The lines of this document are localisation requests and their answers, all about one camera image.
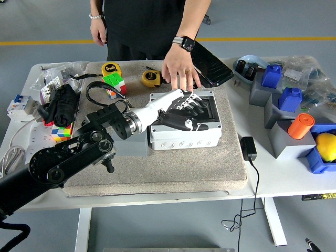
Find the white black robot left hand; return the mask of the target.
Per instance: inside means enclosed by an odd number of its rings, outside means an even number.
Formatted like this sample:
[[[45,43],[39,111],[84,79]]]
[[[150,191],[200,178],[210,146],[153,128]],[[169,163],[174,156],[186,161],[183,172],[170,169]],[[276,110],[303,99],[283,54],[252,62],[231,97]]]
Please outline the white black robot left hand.
[[[202,101],[194,92],[181,89],[165,93],[145,107],[131,110],[135,114],[133,119],[136,126],[135,131],[143,132],[156,120],[160,120],[165,126],[182,131],[208,130],[208,126],[203,123],[175,114],[175,111],[185,111],[195,116],[203,113],[205,106]]]

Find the person's left hand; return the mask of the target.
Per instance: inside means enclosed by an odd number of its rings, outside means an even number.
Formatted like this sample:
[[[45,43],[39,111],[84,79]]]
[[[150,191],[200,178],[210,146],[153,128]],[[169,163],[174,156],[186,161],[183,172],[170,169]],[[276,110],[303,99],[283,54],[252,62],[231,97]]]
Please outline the person's left hand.
[[[193,91],[194,83],[198,88],[201,82],[195,70],[191,53],[173,43],[162,65],[162,77],[171,84],[172,90]]]

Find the person's right hand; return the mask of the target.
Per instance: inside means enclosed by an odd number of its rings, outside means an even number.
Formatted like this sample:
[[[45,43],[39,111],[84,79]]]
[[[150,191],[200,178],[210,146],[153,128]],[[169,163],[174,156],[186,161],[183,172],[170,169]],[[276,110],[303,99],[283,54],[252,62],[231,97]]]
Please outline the person's right hand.
[[[103,47],[107,43],[106,26],[103,18],[91,20],[90,31],[93,41]]]

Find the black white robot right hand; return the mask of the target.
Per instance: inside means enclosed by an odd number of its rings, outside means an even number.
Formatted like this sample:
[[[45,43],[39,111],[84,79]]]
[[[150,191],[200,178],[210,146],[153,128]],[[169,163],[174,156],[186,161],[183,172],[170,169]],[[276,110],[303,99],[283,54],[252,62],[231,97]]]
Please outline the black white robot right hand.
[[[318,246],[313,243],[310,239],[305,239],[307,245],[309,248],[307,248],[307,252],[321,252],[321,250],[318,248]]]

